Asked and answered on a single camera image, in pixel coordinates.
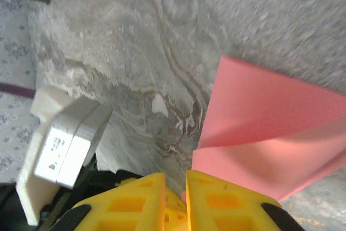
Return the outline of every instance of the gray floor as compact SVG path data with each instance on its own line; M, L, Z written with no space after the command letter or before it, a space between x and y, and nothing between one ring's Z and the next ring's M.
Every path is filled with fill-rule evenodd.
M0 80L34 88L37 77L38 86L111 105L115 113L98 151L103 168L165 171L179 190L219 56L239 55L346 93L345 6L345 0L53 0L30 3L28 28L24 4L0 0ZM0 181L16 178L38 124L29 105L0 95ZM282 204L306 230L346 230L345 192L342 169Z

